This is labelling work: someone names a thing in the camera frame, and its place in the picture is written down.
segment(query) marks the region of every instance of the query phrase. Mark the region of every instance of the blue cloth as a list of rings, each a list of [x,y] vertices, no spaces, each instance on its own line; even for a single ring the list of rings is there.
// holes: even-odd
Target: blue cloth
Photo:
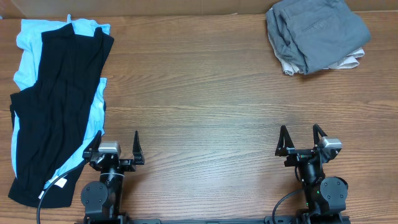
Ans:
[[[94,36],[94,31],[97,27],[102,28],[102,31],[108,35],[111,29],[109,24],[100,25],[94,20],[78,19],[71,21],[70,15],[68,15],[66,22],[23,19],[21,22],[21,32],[17,36],[17,46],[23,49],[24,52],[22,53],[19,70],[14,75],[14,81],[21,90],[33,86],[37,80],[39,63],[42,55],[42,32],[59,29],[68,23],[72,23],[75,34],[90,37]],[[81,163],[83,161],[83,158],[81,157],[83,155],[83,151],[94,139],[95,134],[98,131],[101,131],[102,135],[105,133],[103,129],[105,117],[103,92],[106,87],[106,81],[106,78],[101,78],[99,81],[93,104],[90,108],[90,115],[88,118],[83,144],[76,149],[75,153],[72,154],[72,156],[64,163],[64,165],[55,171],[53,178],[64,174],[66,171],[76,167],[79,163]],[[19,118],[18,114],[16,114],[14,120],[14,132],[12,133],[11,140],[11,161],[12,168],[14,169],[16,175],[18,131]],[[49,185],[50,182],[47,181],[44,188],[46,189]]]

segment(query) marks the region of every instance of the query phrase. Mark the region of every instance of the wooden table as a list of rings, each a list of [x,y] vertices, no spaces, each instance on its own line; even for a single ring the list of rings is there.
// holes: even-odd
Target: wooden table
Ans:
[[[361,12],[372,41],[361,65],[283,75],[264,15],[99,17],[115,42],[108,78],[105,140],[131,157],[139,130],[146,164],[127,174],[123,209],[133,218],[262,218],[300,187],[274,156],[286,124],[297,148],[312,147],[312,125],[343,150],[324,166],[349,183],[353,223],[398,218],[398,12]],[[0,21],[0,223],[35,223],[36,209],[7,197],[11,167],[12,78],[21,59],[20,20]],[[86,166],[70,208],[42,210],[42,223],[81,221],[80,192],[98,180]],[[294,214],[303,196],[278,214]]]

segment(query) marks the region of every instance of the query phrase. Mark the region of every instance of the gray cloth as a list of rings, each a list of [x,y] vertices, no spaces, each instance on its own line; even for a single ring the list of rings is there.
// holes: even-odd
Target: gray cloth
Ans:
[[[344,0],[283,0],[272,8],[266,17],[275,50],[304,74],[338,62],[371,38]]]

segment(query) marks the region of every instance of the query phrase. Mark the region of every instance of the black cloth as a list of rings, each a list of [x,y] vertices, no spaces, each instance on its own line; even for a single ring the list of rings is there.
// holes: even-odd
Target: black cloth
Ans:
[[[72,24],[43,32],[42,41],[36,83],[11,95],[20,130],[17,179],[9,197],[31,207],[38,206],[46,181],[83,143],[90,106],[113,44],[101,28],[87,37],[76,35]],[[80,173],[68,175],[62,189],[53,186],[43,207],[70,206]]]

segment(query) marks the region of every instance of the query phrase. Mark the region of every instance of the folded cloth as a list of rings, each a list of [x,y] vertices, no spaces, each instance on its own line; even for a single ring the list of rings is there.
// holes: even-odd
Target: folded cloth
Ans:
[[[22,20],[21,33],[17,37],[17,45],[24,49],[22,54],[22,60],[19,67],[19,71],[14,75],[14,81],[24,90],[32,86],[36,79],[38,78],[39,62],[42,54],[42,32],[48,30],[59,29],[66,24],[72,23],[73,30],[75,34],[94,36],[95,29],[100,27],[102,32],[109,34],[110,25],[98,25],[95,21],[90,21],[86,19],[79,19],[77,21],[71,21],[70,15],[68,15],[67,22],[59,21],[43,21],[43,20]],[[68,158],[68,160],[58,168],[53,173],[53,178],[62,175],[66,171],[74,168],[77,164],[82,161],[81,155],[83,154],[84,148],[89,142],[94,138],[97,131],[101,131],[104,134],[103,124],[104,124],[104,110],[105,103],[103,99],[103,91],[106,86],[106,79],[100,78],[98,87],[96,89],[88,118],[88,123],[86,124],[86,131],[84,135],[83,144],[80,147],[76,147],[75,152]],[[11,147],[11,157],[14,172],[17,176],[17,139],[19,133],[19,117],[17,114],[14,115],[15,122],[13,122],[14,132],[12,135],[12,147]],[[75,184],[80,176],[81,170],[77,170],[73,174],[66,177],[67,183],[61,189],[59,187],[53,187],[48,192],[48,195],[54,195],[56,197],[46,197],[43,202],[45,208],[57,208],[57,207],[67,207],[70,206],[72,202],[73,191],[75,189]],[[18,191],[15,189],[18,186],[16,181],[13,183],[13,187],[10,190],[9,197],[16,200],[24,205],[36,207],[39,199],[36,197],[27,198],[25,195],[19,195]]]
[[[344,0],[283,0],[266,18],[275,55],[288,74],[355,67],[358,61],[350,53],[371,38]]]

